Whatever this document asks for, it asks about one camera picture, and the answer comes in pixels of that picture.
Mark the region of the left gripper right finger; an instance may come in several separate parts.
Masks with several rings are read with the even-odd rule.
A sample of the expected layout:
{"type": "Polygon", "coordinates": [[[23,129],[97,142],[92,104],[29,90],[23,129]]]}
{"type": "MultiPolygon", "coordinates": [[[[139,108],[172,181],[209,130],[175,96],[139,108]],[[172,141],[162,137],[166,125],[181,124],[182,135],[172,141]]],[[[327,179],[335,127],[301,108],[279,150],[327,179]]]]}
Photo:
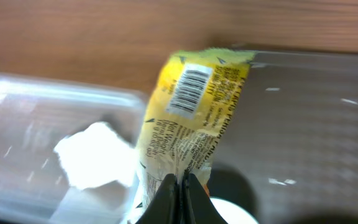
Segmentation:
{"type": "Polygon", "coordinates": [[[185,224],[227,224],[194,174],[185,173],[181,192],[185,224]]]}

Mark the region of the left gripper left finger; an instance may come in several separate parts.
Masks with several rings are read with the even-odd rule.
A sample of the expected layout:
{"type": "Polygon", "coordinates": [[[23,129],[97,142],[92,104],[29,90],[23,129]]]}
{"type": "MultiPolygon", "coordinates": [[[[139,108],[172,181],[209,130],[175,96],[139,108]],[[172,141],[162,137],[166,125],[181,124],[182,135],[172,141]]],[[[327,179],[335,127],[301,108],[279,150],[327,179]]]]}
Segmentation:
{"type": "Polygon", "coordinates": [[[153,200],[136,224],[179,224],[179,186],[174,174],[167,174],[153,200]]]}

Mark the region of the white paper napkin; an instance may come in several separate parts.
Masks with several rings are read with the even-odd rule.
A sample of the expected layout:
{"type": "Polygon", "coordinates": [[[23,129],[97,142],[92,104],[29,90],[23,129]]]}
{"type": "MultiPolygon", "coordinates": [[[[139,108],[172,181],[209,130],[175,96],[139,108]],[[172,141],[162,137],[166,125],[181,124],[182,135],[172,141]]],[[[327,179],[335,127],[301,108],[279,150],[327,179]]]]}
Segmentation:
{"type": "Polygon", "coordinates": [[[53,151],[69,189],[50,223],[124,223],[139,186],[139,130],[96,122],[60,140],[53,151]]]}

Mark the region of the yellow snack wrapper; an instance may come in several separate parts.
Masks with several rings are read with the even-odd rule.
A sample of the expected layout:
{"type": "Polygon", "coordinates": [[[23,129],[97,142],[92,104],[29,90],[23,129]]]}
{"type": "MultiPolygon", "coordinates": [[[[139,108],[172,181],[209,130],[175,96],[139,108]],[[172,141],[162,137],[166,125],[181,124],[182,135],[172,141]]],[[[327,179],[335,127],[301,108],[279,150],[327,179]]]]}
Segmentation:
{"type": "Polygon", "coordinates": [[[254,51],[220,48],[171,54],[160,71],[135,146],[141,202],[135,203],[129,223],[143,215],[167,174],[177,178],[180,223],[184,223],[181,191],[186,172],[197,177],[209,196],[214,153],[254,57],[254,51]]]}

